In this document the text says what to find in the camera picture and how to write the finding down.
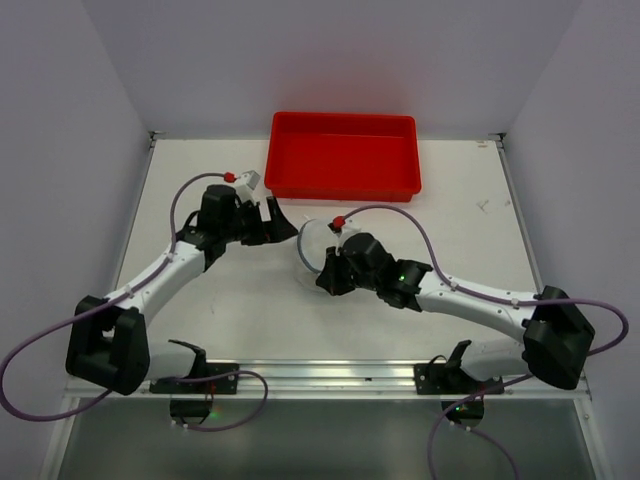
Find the white mesh laundry bag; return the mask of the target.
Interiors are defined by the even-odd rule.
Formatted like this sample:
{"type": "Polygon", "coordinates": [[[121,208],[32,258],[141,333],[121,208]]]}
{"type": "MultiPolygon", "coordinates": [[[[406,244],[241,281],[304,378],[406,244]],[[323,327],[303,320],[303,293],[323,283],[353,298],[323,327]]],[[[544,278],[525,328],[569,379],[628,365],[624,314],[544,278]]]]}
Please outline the white mesh laundry bag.
{"type": "Polygon", "coordinates": [[[339,244],[340,230],[334,231],[328,220],[309,219],[299,229],[296,251],[302,265],[311,273],[324,269],[326,250],[339,244]]]}

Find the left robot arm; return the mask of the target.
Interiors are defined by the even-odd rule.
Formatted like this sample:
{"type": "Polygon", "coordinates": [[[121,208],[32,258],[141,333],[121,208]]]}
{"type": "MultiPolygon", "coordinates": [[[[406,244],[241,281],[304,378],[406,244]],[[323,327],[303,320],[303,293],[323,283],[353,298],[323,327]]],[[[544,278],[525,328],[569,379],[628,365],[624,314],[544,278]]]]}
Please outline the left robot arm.
{"type": "Polygon", "coordinates": [[[180,340],[152,343],[148,327],[182,288],[224,255],[229,244],[260,246],[297,236],[277,199],[268,197],[266,202],[269,217],[264,219],[248,188],[208,186],[200,208],[181,229],[172,231],[158,259],[120,289],[79,302],[66,354],[67,373],[122,395],[145,381],[203,382],[205,351],[180,340]]]}

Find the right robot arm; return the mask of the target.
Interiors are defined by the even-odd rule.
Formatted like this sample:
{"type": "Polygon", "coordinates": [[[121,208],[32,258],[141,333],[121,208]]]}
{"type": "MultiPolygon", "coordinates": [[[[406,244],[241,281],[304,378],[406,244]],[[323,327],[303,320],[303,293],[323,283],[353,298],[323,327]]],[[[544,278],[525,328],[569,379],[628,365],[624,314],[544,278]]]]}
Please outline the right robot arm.
{"type": "Polygon", "coordinates": [[[370,290],[397,309],[445,314],[501,333],[496,341],[463,341],[449,358],[452,368],[478,383],[531,374],[573,390],[595,337],[573,298],[559,288],[514,292],[499,303],[499,290],[441,279],[431,265],[394,258],[369,233],[327,248],[316,284],[332,296],[370,290]]]}

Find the red plastic tray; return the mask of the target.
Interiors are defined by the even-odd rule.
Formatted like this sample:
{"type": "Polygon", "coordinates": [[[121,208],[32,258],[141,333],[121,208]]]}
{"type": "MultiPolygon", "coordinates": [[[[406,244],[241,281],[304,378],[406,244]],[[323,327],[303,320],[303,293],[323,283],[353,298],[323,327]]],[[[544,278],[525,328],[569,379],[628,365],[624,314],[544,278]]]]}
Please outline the red plastic tray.
{"type": "Polygon", "coordinates": [[[415,120],[277,112],[264,184],[278,198],[409,202],[422,190],[415,120]]]}

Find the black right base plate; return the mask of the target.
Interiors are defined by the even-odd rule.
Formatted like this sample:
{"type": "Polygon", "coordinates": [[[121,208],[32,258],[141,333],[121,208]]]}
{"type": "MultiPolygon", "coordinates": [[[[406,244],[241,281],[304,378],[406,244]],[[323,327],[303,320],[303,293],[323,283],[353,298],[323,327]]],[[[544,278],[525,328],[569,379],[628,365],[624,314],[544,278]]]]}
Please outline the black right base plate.
{"type": "Polygon", "coordinates": [[[444,363],[414,364],[413,380],[418,395],[502,394],[505,390],[501,378],[477,381],[458,368],[447,368],[444,363]]]}

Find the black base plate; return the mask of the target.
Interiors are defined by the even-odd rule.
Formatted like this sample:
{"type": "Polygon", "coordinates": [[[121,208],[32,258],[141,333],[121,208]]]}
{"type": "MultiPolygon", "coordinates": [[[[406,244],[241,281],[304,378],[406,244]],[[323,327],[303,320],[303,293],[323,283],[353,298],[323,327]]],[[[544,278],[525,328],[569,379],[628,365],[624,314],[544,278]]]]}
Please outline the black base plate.
{"type": "Polygon", "coordinates": [[[235,395],[238,384],[237,363],[205,362],[195,366],[185,379],[154,380],[149,391],[170,395],[235,395]]]}
{"type": "Polygon", "coordinates": [[[477,381],[458,368],[447,368],[444,363],[414,364],[413,380],[418,395],[502,394],[505,390],[501,378],[477,381]]]}

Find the aluminium frame rail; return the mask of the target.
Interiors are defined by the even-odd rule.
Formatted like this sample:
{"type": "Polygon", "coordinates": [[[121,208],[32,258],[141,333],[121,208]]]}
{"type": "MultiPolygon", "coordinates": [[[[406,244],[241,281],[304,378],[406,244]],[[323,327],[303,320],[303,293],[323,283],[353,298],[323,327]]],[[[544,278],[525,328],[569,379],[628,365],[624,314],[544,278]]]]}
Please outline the aluminium frame rail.
{"type": "MultiPolygon", "coordinates": [[[[276,361],[256,360],[240,363],[241,369],[253,371],[266,380],[269,399],[374,399],[374,400],[454,400],[466,397],[469,393],[449,393],[426,384],[427,374],[422,373],[422,364],[428,360],[390,360],[390,361],[276,361]]],[[[489,387],[479,387],[480,394],[498,399],[590,399],[590,391],[585,377],[579,381],[575,390],[561,390],[532,378],[516,385],[506,385],[516,377],[504,377],[498,393],[488,392],[489,387]]],[[[217,382],[214,399],[257,399],[263,397],[263,383],[250,375],[229,374],[225,382],[217,382]]],[[[201,398],[203,393],[195,393],[193,387],[187,393],[175,393],[169,387],[158,386],[159,382],[145,381],[129,396],[111,394],[111,398],[134,399],[157,395],[160,398],[191,399],[201,398]]],[[[87,381],[71,378],[64,389],[65,397],[90,399],[103,392],[103,388],[87,381]]]]}

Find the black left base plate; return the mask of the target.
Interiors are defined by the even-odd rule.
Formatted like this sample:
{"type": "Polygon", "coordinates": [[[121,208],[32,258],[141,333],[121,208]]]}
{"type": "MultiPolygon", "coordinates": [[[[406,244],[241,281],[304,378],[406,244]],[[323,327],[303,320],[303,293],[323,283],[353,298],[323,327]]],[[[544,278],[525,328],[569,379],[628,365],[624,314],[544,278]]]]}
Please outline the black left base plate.
{"type": "Polygon", "coordinates": [[[195,366],[185,379],[154,380],[149,391],[170,395],[235,395],[238,384],[237,363],[205,362],[195,366]]]}

